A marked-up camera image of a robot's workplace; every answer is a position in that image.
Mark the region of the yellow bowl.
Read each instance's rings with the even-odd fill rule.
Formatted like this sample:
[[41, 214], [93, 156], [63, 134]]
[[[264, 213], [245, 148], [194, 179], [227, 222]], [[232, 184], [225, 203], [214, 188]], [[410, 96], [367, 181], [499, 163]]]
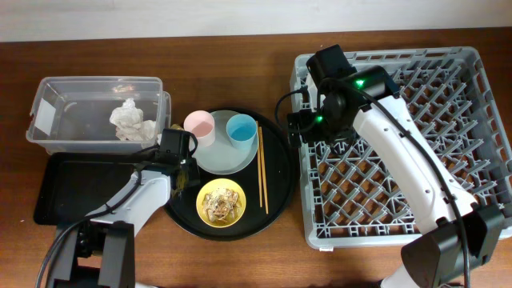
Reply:
[[200, 219], [213, 228], [227, 228], [238, 222], [246, 210], [246, 195], [233, 180], [218, 178], [205, 184], [196, 197]]

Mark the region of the pink plastic cup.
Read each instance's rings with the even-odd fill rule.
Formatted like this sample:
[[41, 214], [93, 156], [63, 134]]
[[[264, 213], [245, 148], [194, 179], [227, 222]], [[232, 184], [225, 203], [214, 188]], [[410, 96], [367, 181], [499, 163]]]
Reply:
[[215, 120], [205, 110], [190, 113], [184, 120], [184, 129], [194, 134], [199, 147], [211, 146], [215, 141]]

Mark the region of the wooden chopstick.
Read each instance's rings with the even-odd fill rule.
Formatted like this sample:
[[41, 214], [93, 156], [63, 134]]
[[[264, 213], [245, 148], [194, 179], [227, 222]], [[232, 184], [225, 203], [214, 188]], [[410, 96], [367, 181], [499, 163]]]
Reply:
[[261, 164], [261, 151], [260, 151], [260, 137], [259, 137], [259, 132], [260, 132], [260, 127], [259, 127], [259, 123], [258, 121], [256, 121], [256, 140], [257, 140], [257, 144], [258, 144], [258, 149], [257, 149], [257, 164], [258, 164], [258, 194], [259, 194], [259, 206], [260, 208], [262, 208], [262, 205], [263, 205], [263, 200], [262, 200], [262, 164]]
[[267, 192], [267, 181], [266, 181], [266, 163], [265, 163], [265, 151], [264, 151], [264, 143], [263, 143], [263, 132], [260, 127], [259, 137], [260, 137], [260, 151], [261, 151], [261, 164], [262, 164], [262, 200], [263, 205], [265, 207], [266, 214], [269, 213], [269, 205], [268, 205], [268, 192]]

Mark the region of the blue plastic cup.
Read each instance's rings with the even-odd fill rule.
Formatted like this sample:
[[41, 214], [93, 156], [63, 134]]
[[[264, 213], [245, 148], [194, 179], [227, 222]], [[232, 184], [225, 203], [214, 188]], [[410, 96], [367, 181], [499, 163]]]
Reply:
[[228, 120], [226, 132], [233, 147], [248, 150], [254, 142], [257, 124], [248, 114], [236, 114]]

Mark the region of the white napkin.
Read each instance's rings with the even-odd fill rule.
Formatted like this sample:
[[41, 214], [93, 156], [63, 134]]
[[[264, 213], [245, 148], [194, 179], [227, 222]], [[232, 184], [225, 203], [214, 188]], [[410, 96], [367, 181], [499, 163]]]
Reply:
[[149, 141], [156, 130], [156, 122], [145, 120], [143, 111], [136, 107], [132, 98], [113, 109], [110, 123], [115, 125], [115, 135], [121, 141]]

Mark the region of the gold snack wrapper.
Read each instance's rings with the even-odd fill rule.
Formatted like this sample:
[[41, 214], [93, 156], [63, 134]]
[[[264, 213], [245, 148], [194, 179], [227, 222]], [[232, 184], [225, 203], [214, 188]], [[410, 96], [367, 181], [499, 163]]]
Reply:
[[172, 130], [184, 130], [179, 124], [173, 124], [170, 128]]

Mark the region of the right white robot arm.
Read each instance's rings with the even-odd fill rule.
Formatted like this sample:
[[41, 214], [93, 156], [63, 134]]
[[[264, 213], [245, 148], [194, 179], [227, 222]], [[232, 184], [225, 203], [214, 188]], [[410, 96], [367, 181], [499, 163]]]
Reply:
[[405, 197], [421, 237], [401, 249], [402, 265], [382, 287], [440, 287], [488, 263], [505, 216], [482, 206], [450, 174], [414, 124], [397, 84], [380, 66], [308, 71], [317, 107], [291, 115], [304, 142], [357, 134], [383, 161]]

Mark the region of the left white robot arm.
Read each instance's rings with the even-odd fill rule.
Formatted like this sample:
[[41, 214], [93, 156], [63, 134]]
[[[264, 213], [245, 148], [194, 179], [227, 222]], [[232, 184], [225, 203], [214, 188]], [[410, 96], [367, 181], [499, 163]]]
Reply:
[[196, 160], [143, 161], [110, 200], [61, 229], [36, 287], [143, 287], [135, 280], [134, 239], [150, 217], [200, 183]]

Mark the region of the grey dishwasher rack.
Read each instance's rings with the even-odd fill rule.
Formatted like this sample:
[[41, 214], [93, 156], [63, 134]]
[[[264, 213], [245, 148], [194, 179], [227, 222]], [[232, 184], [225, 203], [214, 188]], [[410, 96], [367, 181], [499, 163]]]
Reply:
[[[511, 202], [510, 137], [472, 47], [349, 52], [358, 70], [381, 66], [449, 172], [483, 205]], [[316, 250], [405, 245], [414, 217], [366, 141], [298, 142], [302, 216]]]

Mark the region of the clear plastic waste bin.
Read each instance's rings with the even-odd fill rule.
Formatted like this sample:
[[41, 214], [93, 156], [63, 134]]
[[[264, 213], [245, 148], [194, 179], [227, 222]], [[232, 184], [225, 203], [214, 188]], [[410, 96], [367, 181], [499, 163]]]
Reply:
[[[114, 109], [133, 99], [155, 132], [142, 140], [121, 140], [110, 122]], [[29, 142], [57, 152], [131, 154], [152, 146], [170, 125], [170, 95], [156, 77], [67, 76], [41, 80], [26, 132]]]

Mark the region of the light grey plate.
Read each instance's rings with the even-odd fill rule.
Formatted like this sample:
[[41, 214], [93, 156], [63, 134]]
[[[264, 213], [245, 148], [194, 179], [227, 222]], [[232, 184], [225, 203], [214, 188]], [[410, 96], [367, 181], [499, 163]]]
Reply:
[[255, 136], [248, 141], [245, 148], [235, 147], [226, 131], [228, 121], [238, 112], [233, 110], [216, 110], [212, 113], [214, 119], [215, 139], [209, 146], [199, 147], [194, 158], [200, 168], [217, 175], [228, 175], [239, 172], [248, 166], [258, 152], [258, 140]]

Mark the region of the food scraps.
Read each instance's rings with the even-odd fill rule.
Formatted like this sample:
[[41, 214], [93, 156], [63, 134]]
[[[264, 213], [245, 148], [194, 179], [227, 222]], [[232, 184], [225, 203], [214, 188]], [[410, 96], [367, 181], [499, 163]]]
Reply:
[[232, 223], [238, 218], [241, 208], [238, 192], [228, 188], [217, 188], [207, 193], [202, 202], [203, 212], [216, 225]]

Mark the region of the round black serving tray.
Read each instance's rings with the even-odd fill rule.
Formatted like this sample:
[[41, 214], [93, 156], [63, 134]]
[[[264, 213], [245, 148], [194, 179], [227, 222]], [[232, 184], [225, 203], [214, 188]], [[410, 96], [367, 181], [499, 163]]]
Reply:
[[[287, 140], [280, 129], [264, 116], [241, 108], [211, 111], [215, 120], [214, 144], [194, 154], [201, 184], [182, 192], [164, 206], [167, 214], [184, 230], [204, 239], [234, 241], [267, 228], [287, 208], [295, 190], [297, 174]], [[226, 124], [237, 114], [251, 116], [262, 128], [248, 150], [234, 148], [228, 140]], [[200, 190], [209, 182], [229, 179], [242, 188], [246, 202], [235, 223], [215, 227], [206, 222]]]

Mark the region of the black rectangular tray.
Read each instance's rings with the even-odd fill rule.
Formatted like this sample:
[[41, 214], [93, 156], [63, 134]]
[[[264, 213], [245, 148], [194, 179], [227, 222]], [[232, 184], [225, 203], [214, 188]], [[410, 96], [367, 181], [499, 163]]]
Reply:
[[130, 180], [140, 156], [52, 154], [47, 162], [34, 222], [72, 223], [108, 202]]

